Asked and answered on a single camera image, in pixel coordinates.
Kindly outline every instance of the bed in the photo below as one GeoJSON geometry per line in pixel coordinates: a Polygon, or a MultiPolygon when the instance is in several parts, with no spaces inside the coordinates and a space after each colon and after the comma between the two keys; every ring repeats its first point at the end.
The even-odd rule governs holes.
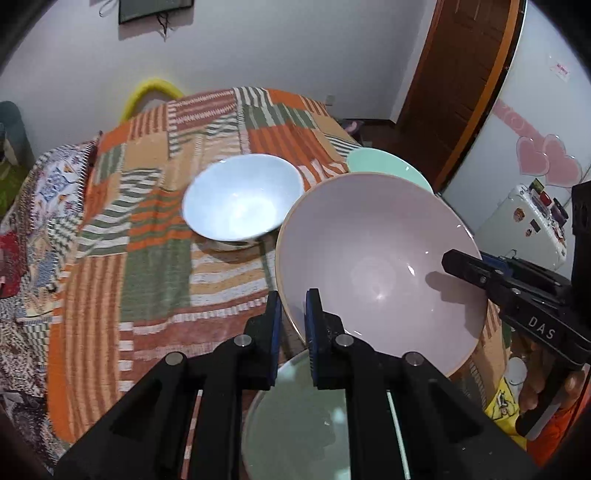
{"type": "MultiPolygon", "coordinates": [[[[228,156],[269,153],[307,190],[347,172],[358,147],[320,102],[237,87],[162,104],[37,160],[0,226],[14,272],[0,299],[0,405],[49,470],[166,353],[211,351],[276,289],[277,232],[213,249],[180,214],[191,179],[228,156]]],[[[303,349],[283,330],[280,361],[303,349]]],[[[501,330],[489,306],[455,377],[483,408],[505,369],[501,330]]]]}

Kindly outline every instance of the cable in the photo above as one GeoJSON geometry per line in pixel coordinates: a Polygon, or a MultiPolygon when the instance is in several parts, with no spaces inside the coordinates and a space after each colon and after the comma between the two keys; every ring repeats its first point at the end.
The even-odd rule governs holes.
{"type": "Polygon", "coordinates": [[[163,14],[156,14],[156,18],[158,19],[158,23],[164,30],[164,41],[166,41],[166,32],[168,31],[168,12],[164,12],[163,14]]]}
{"type": "Polygon", "coordinates": [[[117,0],[107,0],[100,8],[99,8],[99,17],[101,18],[105,18],[105,15],[103,15],[103,10],[107,5],[110,5],[113,2],[117,2],[117,0]]]}

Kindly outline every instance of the bowl rim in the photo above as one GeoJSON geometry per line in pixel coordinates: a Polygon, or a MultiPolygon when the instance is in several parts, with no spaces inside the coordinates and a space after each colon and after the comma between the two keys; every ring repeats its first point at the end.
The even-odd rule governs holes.
{"type": "Polygon", "coordinates": [[[245,153],[245,154],[240,154],[240,155],[233,155],[231,157],[227,157],[227,158],[223,158],[222,160],[219,160],[213,164],[211,164],[210,166],[208,166],[205,170],[203,170],[202,172],[200,172],[198,175],[195,176],[195,178],[193,180],[191,180],[191,183],[189,183],[189,185],[187,186],[184,194],[183,194],[183,202],[181,204],[181,215],[183,217],[184,222],[187,224],[187,226],[196,234],[201,235],[202,237],[205,238],[209,238],[211,240],[215,240],[217,242],[245,242],[245,241],[250,241],[250,240],[255,240],[257,238],[259,238],[260,236],[265,235],[266,233],[272,232],[273,230],[279,228],[283,222],[285,221],[285,218],[287,218],[287,215],[285,216],[285,218],[283,220],[281,220],[278,223],[274,223],[272,227],[258,232],[255,235],[251,235],[251,236],[246,236],[246,237],[232,237],[232,238],[222,238],[222,237],[214,237],[214,236],[206,236],[203,235],[201,232],[198,232],[197,230],[193,229],[191,227],[191,225],[189,224],[189,222],[187,221],[186,215],[185,215],[185,208],[186,208],[186,204],[187,204],[187,194],[189,192],[189,190],[191,189],[191,187],[193,187],[193,185],[195,184],[195,182],[197,181],[197,179],[199,177],[201,177],[205,172],[210,171],[212,168],[215,169],[220,169],[220,167],[218,167],[218,165],[223,164],[225,162],[227,162],[228,160],[232,160],[235,161],[237,158],[241,158],[241,157],[253,157],[253,156],[262,156],[262,157],[270,157],[273,159],[273,161],[281,161],[283,163],[286,163],[291,169],[292,171],[294,171],[297,175],[298,178],[298,185],[299,185],[299,191],[300,191],[300,196],[298,197],[298,199],[295,201],[296,203],[300,200],[300,198],[302,197],[302,195],[304,195],[305,189],[304,189],[304,179],[302,178],[302,174],[300,173],[299,169],[292,164],[291,162],[287,161],[284,158],[278,157],[277,155],[271,155],[268,153],[245,153]]]}
{"type": "MultiPolygon", "coordinates": [[[[336,181],[338,179],[343,179],[343,178],[347,178],[347,177],[351,177],[351,176],[379,176],[379,177],[386,177],[388,179],[397,179],[395,181],[404,181],[410,185],[413,185],[413,188],[416,189],[420,189],[422,192],[425,192],[429,195],[432,195],[434,198],[436,198],[436,201],[440,202],[445,208],[447,208],[450,212],[452,212],[452,214],[454,214],[458,221],[460,222],[460,224],[464,227],[466,233],[468,234],[468,237],[470,237],[470,240],[472,241],[472,244],[474,245],[474,248],[476,249],[477,255],[478,255],[478,259],[482,260],[482,257],[480,255],[480,250],[478,250],[478,246],[476,244],[476,242],[474,241],[474,235],[472,234],[472,232],[470,231],[470,229],[464,224],[464,222],[462,221],[461,218],[458,217],[457,213],[453,211],[453,209],[439,196],[439,195],[435,195],[432,193],[429,193],[427,190],[425,190],[424,188],[422,188],[421,186],[417,185],[416,183],[406,180],[402,177],[397,177],[395,175],[390,175],[388,173],[380,173],[380,172],[374,172],[374,171],[356,171],[356,172],[350,172],[350,173],[343,173],[340,175],[337,175],[335,177],[331,177],[327,180],[324,180],[320,183],[317,183],[316,185],[314,185],[314,187],[312,187],[310,190],[308,190],[307,192],[305,192],[291,207],[290,211],[287,213],[287,215],[285,216],[285,219],[283,220],[283,224],[281,225],[281,229],[279,230],[279,236],[277,237],[277,244],[275,245],[275,282],[277,284],[277,291],[279,292],[279,298],[281,299],[281,305],[283,307],[283,311],[285,311],[285,314],[287,315],[287,319],[290,321],[291,326],[293,327],[293,329],[295,330],[295,332],[297,333],[297,336],[300,338],[301,342],[304,344],[304,346],[306,346],[306,339],[304,337],[304,335],[302,335],[302,333],[299,331],[298,327],[296,326],[295,321],[293,320],[294,316],[292,314],[292,312],[290,312],[290,308],[288,307],[287,304],[287,299],[285,298],[285,293],[284,293],[284,287],[283,287],[283,279],[280,273],[280,264],[281,264],[281,255],[280,255],[280,246],[281,246],[281,241],[283,240],[283,236],[285,233],[285,229],[284,229],[284,225],[287,224],[287,222],[290,220],[291,215],[293,214],[293,212],[296,210],[296,208],[298,207],[298,205],[304,201],[304,199],[308,198],[310,193],[315,191],[316,189],[320,188],[322,185],[326,185],[327,183],[330,183],[331,181],[336,181]]],[[[480,337],[482,336],[482,331],[484,330],[485,326],[486,326],[486,318],[488,316],[488,310],[489,310],[489,303],[490,301],[487,299],[486,301],[486,309],[485,309],[485,317],[484,317],[484,321],[482,322],[482,330],[480,332],[480,334],[478,335],[477,338],[474,338],[474,346],[472,347],[472,349],[470,350],[470,352],[465,356],[465,358],[463,358],[463,360],[461,362],[458,363],[458,365],[453,368],[451,371],[449,372],[442,372],[443,375],[445,375],[446,377],[451,377],[455,372],[457,372],[462,365],[464,365],[466,363],[466,361],[470,358],[470,356],[474,353],[474,350],[476,349],[476,347],[478,346],[478,342],[480,341],[480,337]]]]}
{"type": "MultiPolygon", "coordinates": [[[[296,355],[291,357],[289,360],[285,361],[285,363],[283,363],[283,365],[281,365],[279,367],[279,370],[281,370],[287,364],[295,365],[295,364],[301,362],[302,358],[304,356],[309,356],[308,349],[302,350],[300,353],[297,353],[296,355]]],[[[246,449],[246,439],[248,437],[247,433],[252,430],[252,425],[254,422],[253,418],[254,418],[255,412],[257,410],[259,410],[259,406],[260,406],[263,398],[265,398],[266,395],[270,395],[271,393],[272,393],[272,390],[259,390],[256,393],[255,398],[252,399],[251,405],[248,407],[248,412],[246,412],[244,424],[242,425],[242,437],[240,439],[240,453],[242,455],[243,460],[246,460],[246,454],[245,454],[246,450],[245,449],[246,449]]],[[[252,471],[250,470],[250,466],[248,465],[248,463],[246,461],[243,461],[242,464],[244,465],[244,469],[246,470],[248,478],[251,480],[256,480],[256,478],[252,474],[252,471]]]]}
{"type": "MultiPolygon", "coordinates": [[[[372,151],[381,152],[381,153],[384,153],[384,154],[386,154],[386,155],[388,155],[388,156],[390,156],[390,157],[393,157],[393,158],[394,158],[394,159],[396,159],[396,160],[400,160],[400,161],[401,161],[402,163],[404,163],[404,164],[405,164],[407,167],[411,168],[413,171],[415,171],[416,173],[418,173],[419,177],[420,177],[421,179],[423,179],[423,181],[425,182],[425,184],[426,184],[426,186],[427,186],[428,188],[426,188],[426,186],[425,186],[425,185],[419,185],[420,187],[424,188],[425,190],[428,190],[428,191],[429,191],[429,192],[431,192],[432,194],[435,194],[435,192],[433,192],[433,187],[431,187],[431,184],[430,184],[430,183],[429,183],[429,181],[428,181],[428,180],[425,178],[425,175],[423,175],[423,174],[421,173],[421,171],[420,171],[418,168],[416,168],[416,167],[412,166],[410,163],[408,163],[408,162],[407,162],[406,160],[404,160],[403,158],[400,158],[399,156],[397,156],[397,155],[394,155],[393,153],[386,152],[385,150],[380,150],[379,148],[373,148],[373,147],[360,147],[360,148],[355,148],[354,150],[351,150],[351,151],[349,152],[349,154],[347,155],[347,158],[346,158],[346,160],[345,160],[345,163],[347,164],[347,168],[349,169],[349,172],[350,172],[350,173],[363,173],[363,172],[366,172],[366,173],[383,173],[383,174],[385,174],[385,175],[392,175],[392,176],[394,176],[394,177],[398,177],[399,179],[407,180],[407,179],[405,179],[405,178],[403,178],[403,177],[399,177],[398,175],[396,175],[396,174],[394,174],[394,173],[387,173],[387,172],[384,172],[384,171],[376,171],[376,170],[355,170],[355,166],[353,166],[353,170],[352,170],[352,165],[350,165],[350,164],[349,164],[349,159],[350,159],[351,157],[354,159],[354,158],[356,157],[356,155],[357,155],[357,153],[356,153],[356,152],[360,152],[360,151],[361,151],[361,152],[364,152],[364,151],[368,151],[368,150],[372,150],[372,151]]],[[[412,183],[414,183],[414,184],[416,184],[416,185],[418,185],[418,183],[416,183],[416,182],[414,182],[414,181],[412,181],[412,180],[409,180],[409,181],[410,181],[410,182],[412,182],[412,183]]]]}

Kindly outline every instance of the white bowl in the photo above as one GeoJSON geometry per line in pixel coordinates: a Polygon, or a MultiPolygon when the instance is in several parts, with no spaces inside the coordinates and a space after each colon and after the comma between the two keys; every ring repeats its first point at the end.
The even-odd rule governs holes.
{"type": "Polygon", "coordinates": [[[300,172],[265,154],[229,157],[198,175],[185,192],[183,218],[219,242],[257,238],[278,228],[304,193],[300,172]]]}

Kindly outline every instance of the wooden door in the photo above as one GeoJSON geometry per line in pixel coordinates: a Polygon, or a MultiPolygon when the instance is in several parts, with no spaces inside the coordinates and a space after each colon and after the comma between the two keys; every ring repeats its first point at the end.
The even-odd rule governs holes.
{"type": "Polygon", "coordinates": [[[394,145],[394,153],[421,170],[436,190],[491,99],[518,7],[519,0],[438,0],[394,145]],[[460,148],[462,137],[467,138],[460,148]]]}

